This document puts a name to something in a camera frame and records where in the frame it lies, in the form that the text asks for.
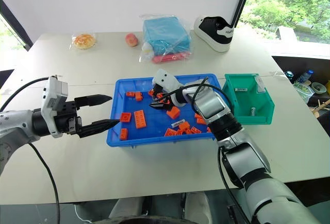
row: blue plastic tray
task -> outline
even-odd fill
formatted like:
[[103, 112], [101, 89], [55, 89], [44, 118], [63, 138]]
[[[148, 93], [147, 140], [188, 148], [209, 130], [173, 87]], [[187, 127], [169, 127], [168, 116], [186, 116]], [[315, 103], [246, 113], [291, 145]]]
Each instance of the blue plastic tray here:
[[[217, 77], [214, 74], [185, 75], [176, 76], [176, 78], [182, 84], [186, 84], [188, 82], [204, 79], [206, 76], [208, 76], [210, 84], [220, 87]], [[183, 140], [197, 140], [214, 137], [212, 133], [206, 133], [206, 125], [199, 125], [196, 123], [194, 112], [189, 104], [180, 107], [180, 116], [177, 119], [171, 119], [166, 114], [165, 110], [156, 110], [149, 107], [152, 98], [149, 96], [148, 91], [153, 88], [152, 79], [152, 77], [120, 79], [116, 82], [110, 118], [119, 119], [122, 112], [130, 112], [132, 113], [132, 117], [129, 123], [119, 123], [112, 129], [109, 129], [107, 136], [107, 144], [109, 146], [137, 146], [142, 144], [178, 142]], [[126, 96], [126, 92], [136, 91], [142, 93], [142, 101], [136, 101], [135, 98]], [[136, 129], [134, 112], [142, 109], [144, 111], [146, 127]], [[189, 122], [190, 127], [194, 126], [200, 129], [202, 133], [164, 136], [167, 128], [172, 128], [171, 124], [181, 119], [185, 119]], [[128, 129], [128, 138], [125, 141], [119, 140], [120, 130], [122, 128]]]

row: small bottle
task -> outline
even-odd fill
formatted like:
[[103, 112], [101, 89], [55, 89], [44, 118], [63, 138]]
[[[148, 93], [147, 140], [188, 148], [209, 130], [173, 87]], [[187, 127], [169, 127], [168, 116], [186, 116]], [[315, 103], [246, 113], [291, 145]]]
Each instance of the small bottle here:
[[308, 70], [307, 72], [303, 73], [298, 79], [297, 79], [297, 82], [300, 82], [300, 83], [304, 83], [305, 81], [307, 81], [311, 75], [314, 73], [314, 71], [312, 70]]

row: peach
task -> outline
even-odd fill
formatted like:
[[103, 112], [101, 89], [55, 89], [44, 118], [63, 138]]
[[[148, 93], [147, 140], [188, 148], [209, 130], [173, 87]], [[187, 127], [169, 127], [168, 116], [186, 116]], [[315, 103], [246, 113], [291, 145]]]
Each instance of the peach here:
[[127, 45], [134, 47], [138, 44], [138, 38], [134, 35], [134, 33], [129, 33], [125, 37], [125, 41]]

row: white table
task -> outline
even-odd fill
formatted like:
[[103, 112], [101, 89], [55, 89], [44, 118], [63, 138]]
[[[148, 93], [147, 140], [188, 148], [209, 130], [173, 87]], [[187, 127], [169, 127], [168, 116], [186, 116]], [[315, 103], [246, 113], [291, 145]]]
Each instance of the white table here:
[[[112, 95], [117, 79], [152, 76], [160, 67], [178, 75], [215, 73], [221, 84], [225, 73], [260, 73], [275, 103], [273, 122], [244, 127], [268, 157], [272, 175], [284, 182], [328, 176], [329, 137], [290, 82], [283, 76], [273, 76], [280, 69], [271, 57], [256, 42], [239, 31], [235, 33], [227, 53], [215, 53], [195, 38], [192, 60], [162, 65], [138, 63], [139, 48], [128, 48], [124, 33], [101, 34], [98, 50], [86, 54], [68, 51], [70, 36], [45, 35], [29, 52], [30, 63], [20, 65], [8, 79], [1, 91], [5, 93], [2, 103], [21, 85], [20, 78], [25, 82], [50, 74], [63, 75], [61, 79], [69, 82], [68, 100], [72, 100], [98, 93]], [[36, 84], [24, 90], [7, 110], [40, 107], [42, 86]], [[81, 108], [83, 124], [108, 118], [111, 104], [110, 101]], [[224, 188], [217, 167], [217, 146], [212, 140], [132, 149], [109, 147], [106, 135], [103, 132], [83, 139], [76, 135], [59, 139], [47, 136], [35, 142], [52, 170], [60, 202]], [[47, 172], [32, 149], [23, 146], [14, 153], [0, 177], [0, 204], [54, 201]]]
[[[142, 33], [135, 34], [141, 41]], [[125, 43], [125, 35], [124, 32], [98, 33], [96, 46], [83, 51], [69, 49], [70, 35], [42, 35], [4, 89], [54, 74], [62, 76], [60, 79], [69, 85], [109, 84], [121, 78], [150, 77], [160, 67], [174, 75], [214, 73], [218, 77], [230, 73], [270, 76], [281, 71], [268, 52], [239, 29], [235, 31], [231, 49], [225, 53], [214, 51], [192, 31], [192, 57], [185, 62], [161, 65], [139, 63], [141, 43], [131, 48]]]

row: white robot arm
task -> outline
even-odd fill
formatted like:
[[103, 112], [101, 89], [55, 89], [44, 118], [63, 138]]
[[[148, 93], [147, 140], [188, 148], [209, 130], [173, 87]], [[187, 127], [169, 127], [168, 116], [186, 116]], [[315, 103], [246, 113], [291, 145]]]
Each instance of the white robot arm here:
[[285, 184], [271, 177], [266, 156], [207, 81], [183, 86], [173, 75], [159, 70], [153, 84], [154, 94], [172, 92], [172, 103], [192, 103], [203, 117], [222, 150], [222, 162], [231, 182], [246, 191], [252, 223], [319, 223]]
[[58, 138], [63, 133], [67, 133], [86, 137], [103, 132], [119, 123], [117, 119], [105, 119], [82, 126], [81, 118], [77, 115], [80, 107], [100, 105], [111, 100], [110, 96], [97, 94], [66, 102], [67, 96], [68, 84], [52, 76], [48, 78], [43, 89], [41, 109], [4, 111], [8, 101], [2, 106], [0, 109], [0, 175], [9, 158], [18, 148], [35, 142], [42, 136], [51, 134], [54, 138]]

